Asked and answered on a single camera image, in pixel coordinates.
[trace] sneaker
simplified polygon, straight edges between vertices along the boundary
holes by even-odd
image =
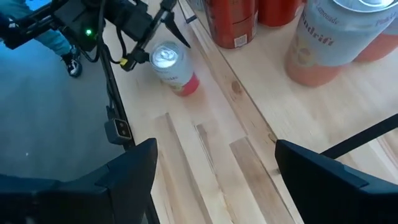
[[[75,47],[72,46],[72,49],[69,53],[62,55],[62,60],[67,65],[68,73],[71,77],[77,78],[81,75],[82,66],[79,61],[80,59],[80,51]]]

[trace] wood knot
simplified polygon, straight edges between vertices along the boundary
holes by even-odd
[[[238,81],[233,81],[231,84],[231,88],[234,91],[234,93],[237,93],[237,94],[242,93],[241,84],[239,84]]]

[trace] jeans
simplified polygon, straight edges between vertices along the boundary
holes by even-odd
[[[25,0],[0,0],[0,13],[20,19],[32,13]],[[72,49],[69,41],[59,32],[48,30],[35,38],[57,55],[67,54]]]

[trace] person's leg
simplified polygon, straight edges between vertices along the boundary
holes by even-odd
[[[0,13],[20,19],[31,14],[32,10],[25,0],[0,0]],[[48,30],[35,39],[63,58],[71,76],[78,77],[81,74],[79,51],[59,31]]]

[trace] red can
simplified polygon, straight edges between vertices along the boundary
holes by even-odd
[[[259,0],[259,23],[268,27],[284,26],[293,21],[302,2],[302,0]]]
[[[226,49],[249,43],[257,29],[257,0],[206,0],[211,36]]]

